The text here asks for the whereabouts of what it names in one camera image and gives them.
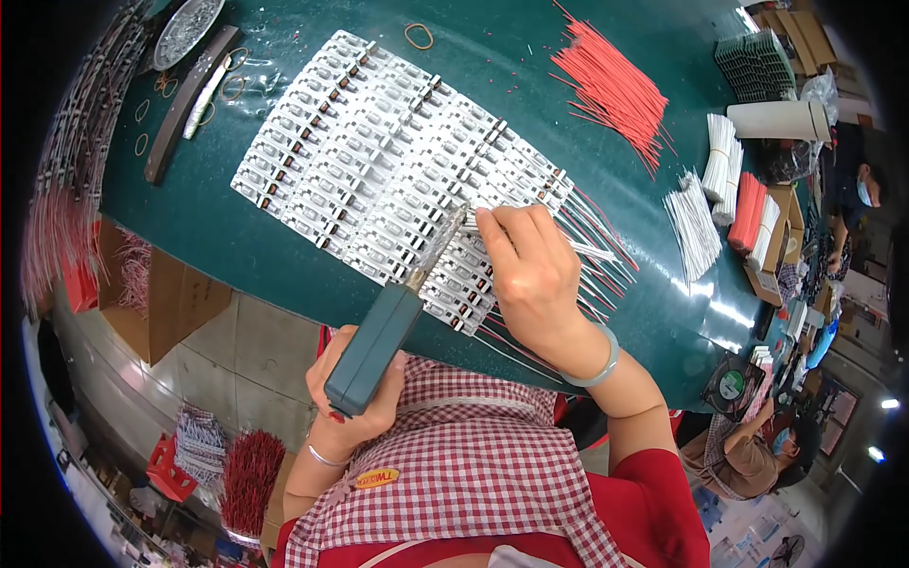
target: green workbench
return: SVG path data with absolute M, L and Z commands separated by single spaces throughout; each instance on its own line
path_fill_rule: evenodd
M 245 32 L 239 45 L 252 52 L 239 71 L 249 77 L 245 91 L 234 103 L 215 100 L 212 122 L 192 141 L 178 143 L 162 185 L 152 187 L 143 178 L 145 156 L 135 156 L 135 142 L 141 133 L 154 140 L 169 102 L 154 90 L 155 75 L 136 78 L 107 160 L 102 212 L 247 294 L 325 324 L 360 322 L 378 286 L 317 251 L 229 186 L 269 105 L 342 28 L 440 74 L 501 115 L 603 207 L 641 267 L 638 284 L 616 300 L 610 325 L 622 346 L 653 374 L 670 407 L 702 408 L 699 395 L 723 348 L 750 353 L 760 301 L 751 292 L 742 258 L 728 245 L 693 290 L 685 288 L 678 244 L 661 199 L 678 187 L 683 165 L 703 171 L 705 115 L 723 113 L 734 102 L 713 51 L 717 38 L 746 30 L 735 12 L 739 4 L 644 0 L 568 1 L 564 6 L 575 17 L 589 19 L 669 99 L 664 125 L 678 157 L 663 151 L 655 182 L 619 134 L 568 115 L 565 101 L 573 100 L 572 89 L 547 76 L 558 71 L 549 56 L 568 41 L 562 41 L 565 20 L 546 0 L 232 0 L 218 24 Z M 403 30 L 414 22 L 432 31 L 432 49 L 417 51 L 405 41 Z M 138 124 L 134 110 L 146 98 L 150 109 Z M 555 386 L 426 314 L 405 349 L 493 376 Z M 564 389 L 572 392 L 572 387 Z

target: face mask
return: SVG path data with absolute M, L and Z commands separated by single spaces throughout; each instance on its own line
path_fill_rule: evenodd
M 868 186 L 863 181 L 856 181 L 855 184 L 858 187 L 858 198 L 862 200 L 862 203 L 871 207 L 871 196 L 868 195 Z
M 789 428 L 784 428 L 782 432 L 776 435 L 774 444 L 770 447 L 774 455 L 783 453 L 783 442 L 789 439 Z

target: soldering iron handle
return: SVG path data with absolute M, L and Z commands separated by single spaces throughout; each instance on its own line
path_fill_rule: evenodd
M 333 409 L 347 418 L 366 411 L 422 311 L 423 300 L 413 290 L 385 285 L 325 382 Z

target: cooling fan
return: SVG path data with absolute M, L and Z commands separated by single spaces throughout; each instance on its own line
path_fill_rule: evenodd
M 786 536 L 783 542 L 776 547 L 770 557 L 769 568 L 791 568 L 798 562 L 804 550 L 804 537 L 801 534 Z
M 763 379 L 760 367 L 725 351 L 702 396 L 718 413 L 740 422 Z

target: white circuit board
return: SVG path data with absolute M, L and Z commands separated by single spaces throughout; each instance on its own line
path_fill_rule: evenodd
M 402 282 L 461 203 L 544 204 L 574 184 L 507 122 L 431 75 L 337 31 L 268 116 L 231 186 L 379 284 Z M 495 304 L 479 236 L 458 233 L 421 292 L 473 335 Z

